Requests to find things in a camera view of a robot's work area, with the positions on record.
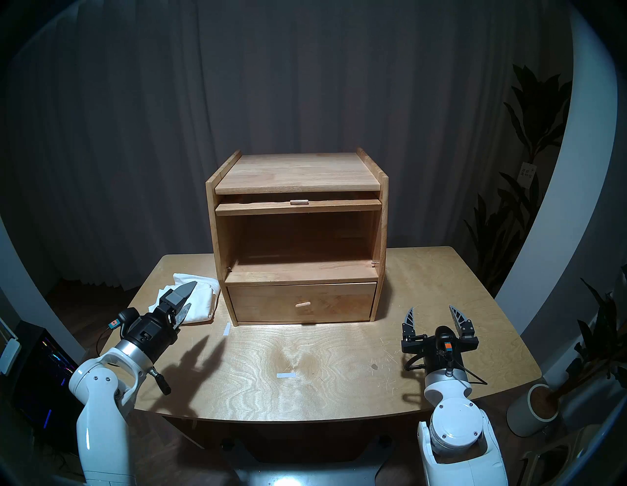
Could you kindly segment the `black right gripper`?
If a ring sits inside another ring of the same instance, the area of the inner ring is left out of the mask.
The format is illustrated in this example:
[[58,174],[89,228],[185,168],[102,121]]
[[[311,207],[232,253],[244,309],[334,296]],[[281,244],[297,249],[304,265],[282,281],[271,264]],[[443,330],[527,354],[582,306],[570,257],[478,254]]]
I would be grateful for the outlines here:
[[426,374],[430,374],[442,369],[467,370],[461,353],[476,350],[479,340],[472,321],[456,307],[450,305],[449,309],[459,337],[447,326],[437,327],[433,336],[418,335],[414,328],[414,309],[408,310],[402,324],[401,350],[413,357],[405,363],[405,371],[425,369]]

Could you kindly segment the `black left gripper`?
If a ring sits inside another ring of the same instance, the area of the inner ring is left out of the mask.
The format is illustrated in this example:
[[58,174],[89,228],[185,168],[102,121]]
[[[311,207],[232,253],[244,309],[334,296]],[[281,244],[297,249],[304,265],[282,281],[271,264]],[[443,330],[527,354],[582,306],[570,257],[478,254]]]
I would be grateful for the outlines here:
[[186,304],[197,281],[190,281],[167,290],[154,311],[140,316],[129,329],[129,342],[155,363],[177,340],[177,327],[185,320],[191,303]]

